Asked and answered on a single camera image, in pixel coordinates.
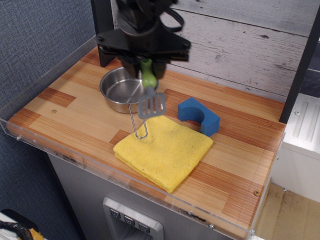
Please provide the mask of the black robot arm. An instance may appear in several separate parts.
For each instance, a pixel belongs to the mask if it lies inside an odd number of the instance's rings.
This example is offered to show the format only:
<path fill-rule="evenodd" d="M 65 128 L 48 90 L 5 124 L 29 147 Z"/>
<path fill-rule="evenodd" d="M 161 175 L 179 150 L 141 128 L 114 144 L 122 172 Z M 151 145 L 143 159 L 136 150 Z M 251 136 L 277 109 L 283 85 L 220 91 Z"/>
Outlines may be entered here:
<path fill-rule="evenodd" d="M 175 0 L 118 0 L 112 14 L 111 1 L 93 0 L 91 8 L 100 65 L 118 57 L 132 77 L 150 59 L 151 70 L 159 80 L 171 61 L 188 61 L 191 42 L 179 35 L 184 19 L 171 5 Z"/>

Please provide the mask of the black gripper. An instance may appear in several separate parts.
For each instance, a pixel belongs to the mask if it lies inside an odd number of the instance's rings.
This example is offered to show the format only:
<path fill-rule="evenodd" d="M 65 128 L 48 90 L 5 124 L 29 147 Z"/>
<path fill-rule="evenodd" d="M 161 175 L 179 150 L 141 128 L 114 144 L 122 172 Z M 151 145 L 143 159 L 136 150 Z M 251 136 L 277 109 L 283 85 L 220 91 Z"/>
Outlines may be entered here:
<path fill-rule="evenodd" d="M 140 58 L 152 59 L 151 69 L 157 80 L 164 77 L 170 61 L 188 61 L 191 42 L 176 32 L 182 30 L 184 19 L 177 12 L 167 12 L 179 26 L 168 27 L 160 14 L 118 12 L 118 28 L 100 34 L 98 43 L 107 55 L 118 56 L 124 69 L 136 78 Z"/>

